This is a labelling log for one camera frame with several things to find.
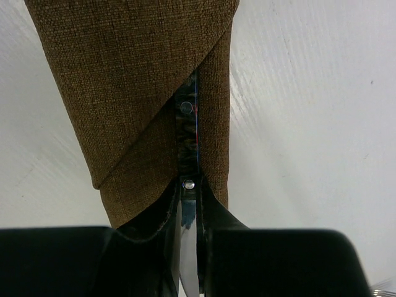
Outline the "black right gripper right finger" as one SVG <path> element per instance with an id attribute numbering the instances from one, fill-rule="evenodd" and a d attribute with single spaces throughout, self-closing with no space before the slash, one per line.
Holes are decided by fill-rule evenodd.
<path id="1" fill-rule="evenodd" d="M 350 240 L 328 229 L 252 229 L 197 193 L 199 290 L 205 296 L 370 296 Z"/>

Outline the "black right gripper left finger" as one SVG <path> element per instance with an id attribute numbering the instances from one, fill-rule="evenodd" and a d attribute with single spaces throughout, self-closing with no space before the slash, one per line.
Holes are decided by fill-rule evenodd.
<path id="1" fill-rule="evenodd" d="M 177 296 L 179 182 L 119 228 L 1 230 L 2 296 Z"/>

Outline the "silver knife dark handle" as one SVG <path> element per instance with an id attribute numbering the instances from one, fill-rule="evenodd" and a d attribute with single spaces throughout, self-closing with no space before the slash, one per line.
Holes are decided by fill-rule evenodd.
<path id="1" fill-rule="evenodd" d="M 179 279 L 186 296 L 199 296 L 197 266 L 198 72 L 194 70 L 174 94 L 178 179 L 181 202 Z"/>

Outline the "brown cloth napkin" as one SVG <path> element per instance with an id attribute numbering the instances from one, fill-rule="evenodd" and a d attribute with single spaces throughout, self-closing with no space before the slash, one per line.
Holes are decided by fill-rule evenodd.
<path id="1" fill-rule="evenodd" d="M 200 165 L 228 205 L 230 40 L 238 1 L 27 1 L 115 228 L 177 174 L 171 97 L 199 73 Z"/>

